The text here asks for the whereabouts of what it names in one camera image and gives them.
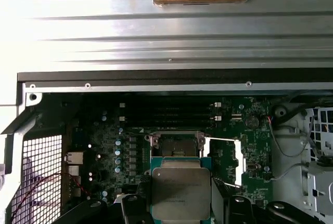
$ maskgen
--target screw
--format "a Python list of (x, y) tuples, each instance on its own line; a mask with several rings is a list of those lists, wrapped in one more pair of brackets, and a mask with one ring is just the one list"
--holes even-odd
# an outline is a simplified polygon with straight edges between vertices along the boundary
[(241, 203), (241, 202), (244, 202), (244, 199), (241, 197), (236, 197), (235, 201)]
[(246, 87), (250, 88), (250, 87), (252, 87), (252, 82), (251, 81), (247, 81), (245, 85), (246, 85)]
[(282, 205), (281, 203), (274, 203), (273, 205), (276, 209), (284, 209), (284, 205)]

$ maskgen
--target metal side panel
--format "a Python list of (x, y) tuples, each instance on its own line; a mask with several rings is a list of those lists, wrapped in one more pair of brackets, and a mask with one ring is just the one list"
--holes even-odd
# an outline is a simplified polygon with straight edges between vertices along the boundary
[(17, 71), (333, 67), (331, 0), (0, 0)]

